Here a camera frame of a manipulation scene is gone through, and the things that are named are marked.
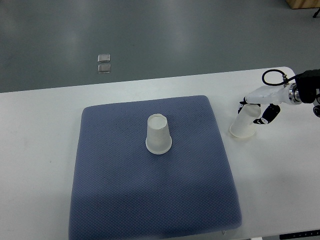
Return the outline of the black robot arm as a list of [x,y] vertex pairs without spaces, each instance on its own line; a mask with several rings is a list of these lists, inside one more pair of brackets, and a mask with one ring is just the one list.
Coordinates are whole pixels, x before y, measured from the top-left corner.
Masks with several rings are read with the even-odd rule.
[[320,70],[306,70],[295,76],[300,101],[313,104],[313,113],[320,117]]

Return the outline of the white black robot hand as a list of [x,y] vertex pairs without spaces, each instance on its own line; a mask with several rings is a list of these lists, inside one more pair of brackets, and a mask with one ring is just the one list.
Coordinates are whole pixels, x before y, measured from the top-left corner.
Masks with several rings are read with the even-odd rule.
[[299,105],[302,103],[295,83],[280,86],[264,85],[257,88],[239,102],[238,114],[245,105],[257,105],[259,108],[261,105],[268,105],[262,116],[253,121],[257,125],[267,125],[280,113],[279,104],[281,103],[289,105]]

